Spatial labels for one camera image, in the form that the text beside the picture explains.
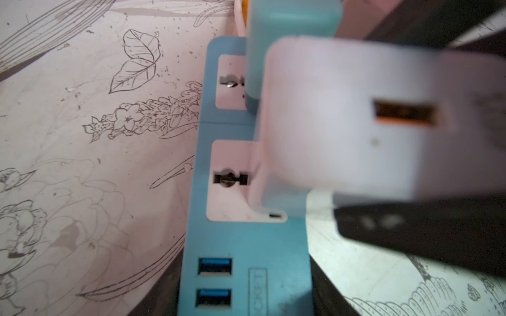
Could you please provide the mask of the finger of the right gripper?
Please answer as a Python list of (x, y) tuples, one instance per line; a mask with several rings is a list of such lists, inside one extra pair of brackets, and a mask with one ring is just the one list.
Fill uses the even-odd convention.
[(505, 1), (402, 1), (366, 41), (442, 49), (505, 8)]
[(341, 206), (341, 236), (505, 276), (505, 195)]

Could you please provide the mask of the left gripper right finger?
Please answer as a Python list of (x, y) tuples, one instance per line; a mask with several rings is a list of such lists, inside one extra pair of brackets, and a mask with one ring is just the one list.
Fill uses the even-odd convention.
[(314, 313), (317, 316), (360, 316), (310, 256)]

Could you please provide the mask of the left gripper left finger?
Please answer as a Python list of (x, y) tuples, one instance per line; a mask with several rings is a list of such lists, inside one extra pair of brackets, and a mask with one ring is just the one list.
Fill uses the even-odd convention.
[(129, 315), (177, 315), (183, 251), (169, 250), (167, 254), (149, 264), (156, 283)]

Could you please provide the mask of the blue power strip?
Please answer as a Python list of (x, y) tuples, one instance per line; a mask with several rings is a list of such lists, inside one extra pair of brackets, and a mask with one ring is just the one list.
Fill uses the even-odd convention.
[(255, 118), (239, 83), (245, 48), (240, 37), (207, 48), (178, 314), (313, 315), (305, 219), (246, 202)]

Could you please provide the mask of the white usb charger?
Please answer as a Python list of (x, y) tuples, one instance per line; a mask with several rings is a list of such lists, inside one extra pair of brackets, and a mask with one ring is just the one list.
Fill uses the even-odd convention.
[(336, 205), (505, 192), (505, 59), (291, 36), (265, 59), (250, 207), (302, 217)]

